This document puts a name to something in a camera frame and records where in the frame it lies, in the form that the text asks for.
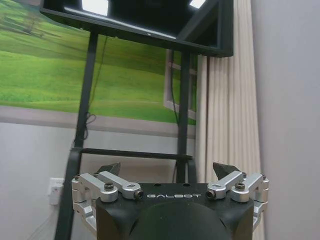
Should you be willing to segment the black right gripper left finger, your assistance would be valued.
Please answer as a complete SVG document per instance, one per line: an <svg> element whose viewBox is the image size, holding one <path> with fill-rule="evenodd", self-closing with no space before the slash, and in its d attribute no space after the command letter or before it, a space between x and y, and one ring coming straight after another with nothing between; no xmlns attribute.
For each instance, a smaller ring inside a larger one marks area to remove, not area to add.
<svg viewBox="0 0 320 240"><path fill-rule="evenodd" d="M119 195L133 201L143 198L140 184L119 177L120 169L119 162L103 165L97 172L78 174L71 181L73 210L80 215L83 224L94 236L97 235L97 199L104 203L114 203Z"/></svg>

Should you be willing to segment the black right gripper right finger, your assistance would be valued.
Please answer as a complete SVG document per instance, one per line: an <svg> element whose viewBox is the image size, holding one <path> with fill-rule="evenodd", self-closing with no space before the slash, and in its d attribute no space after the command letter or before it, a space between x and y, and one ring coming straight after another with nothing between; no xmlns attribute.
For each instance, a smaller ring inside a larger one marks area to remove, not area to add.
<svg viewBox="0 0 320 240"><path fill-rule="evenodd" d="M217 181L207 184L207 240L251 240L267 209L269 180L236 166L213 163Z"/></svg>

